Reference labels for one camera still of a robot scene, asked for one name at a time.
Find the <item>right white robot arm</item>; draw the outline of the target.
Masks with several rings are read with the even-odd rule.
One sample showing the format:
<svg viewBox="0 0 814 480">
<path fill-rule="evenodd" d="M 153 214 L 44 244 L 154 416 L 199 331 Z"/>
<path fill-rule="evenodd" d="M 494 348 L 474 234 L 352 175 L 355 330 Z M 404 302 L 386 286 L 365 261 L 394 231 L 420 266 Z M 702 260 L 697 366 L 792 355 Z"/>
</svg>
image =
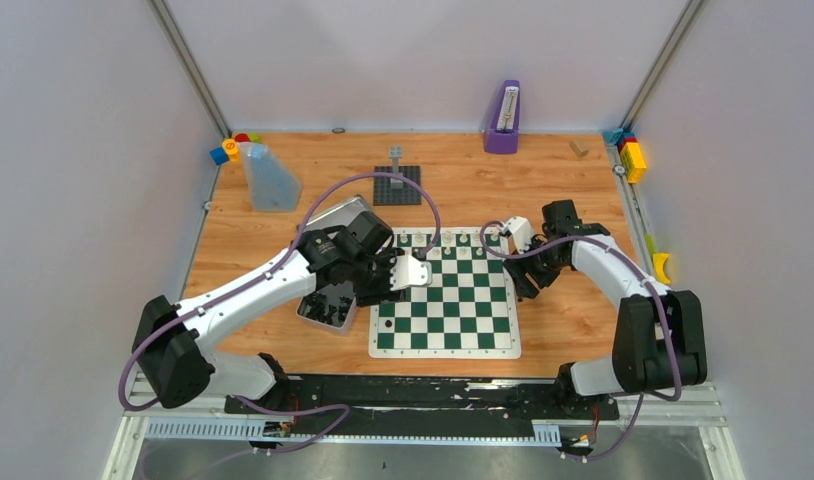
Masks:
<svg viewBox="0 0 814 480">
<path fill-rule="evenodd" d="M 500 230 L 514 251 L 503 265 L 518 298 L 532 299 L 564 269 L 587 276 L 616 308 L 610 354 L 564 364 L 558 371 L 554 403 L 567 417 L 579 417 L 594 396 L 662 392 L 707 379 L 700 299 L 676 291 L 645 273 L 599 223 L 583 222 L 570 200 L 542 208 L 541 233 L 519 216 Z"/>
</svg>

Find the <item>metal tin with black pieces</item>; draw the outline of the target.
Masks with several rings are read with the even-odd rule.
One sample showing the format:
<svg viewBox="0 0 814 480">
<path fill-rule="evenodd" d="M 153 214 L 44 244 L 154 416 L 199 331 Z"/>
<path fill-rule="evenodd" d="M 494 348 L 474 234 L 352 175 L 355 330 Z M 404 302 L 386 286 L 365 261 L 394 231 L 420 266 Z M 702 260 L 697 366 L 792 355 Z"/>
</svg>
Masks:
<svg viewBox="0 0 814 480">
<path fill-rule="evenodd" d="M 353 285 L 343 282 L 327 285 L 304 296 L 298 304 L 296 315 L 312 326 L 347 336 L 358 310 Z"/>
</svg>

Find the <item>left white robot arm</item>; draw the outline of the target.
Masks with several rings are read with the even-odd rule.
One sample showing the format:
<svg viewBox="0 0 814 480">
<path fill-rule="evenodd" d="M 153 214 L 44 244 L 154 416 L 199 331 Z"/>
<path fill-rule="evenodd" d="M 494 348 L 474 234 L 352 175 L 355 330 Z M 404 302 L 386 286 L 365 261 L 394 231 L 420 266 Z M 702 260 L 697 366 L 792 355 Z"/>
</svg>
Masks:
<svg viewBox="0 0 814 480">
<path fill-rule="evenodd" d="M 266 413 L 281 411 L 290 389 L 273 360 L 222 353 L 217 345 L 257 317 L 329 285 L 350 283 L 357 306 L 402 299 L 429 273 L 392 240 L 389 226 L 364 211 L 346 226 L 301 232 L 275 258 L 211 292 L 177 304 L 163 295 L 149 300 L 128 362 L 153 389 L 147 404 L 173 409 L 213 393 L 246 397 Z"/>
</svg>

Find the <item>green white chess mat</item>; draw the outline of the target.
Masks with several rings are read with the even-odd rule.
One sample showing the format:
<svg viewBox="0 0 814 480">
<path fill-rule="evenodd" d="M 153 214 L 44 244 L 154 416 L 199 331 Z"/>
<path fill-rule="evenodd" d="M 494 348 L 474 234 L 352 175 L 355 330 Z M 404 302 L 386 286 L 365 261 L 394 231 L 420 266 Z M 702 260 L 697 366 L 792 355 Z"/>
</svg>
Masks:
<svg viewBox="0 0 814 480">
<path fill-rule="evenodd" d="M 427 254 L 432 284 L 405 299 L 370 309 L 368 352 L 373 358 L 517 359 L 521 356 L 517 297 L 503 260 L 483 246 L 508 246 L 495 228 L 441 230 Z M 393 321 L 392 328 L 385 322 Z"/>
</svg>

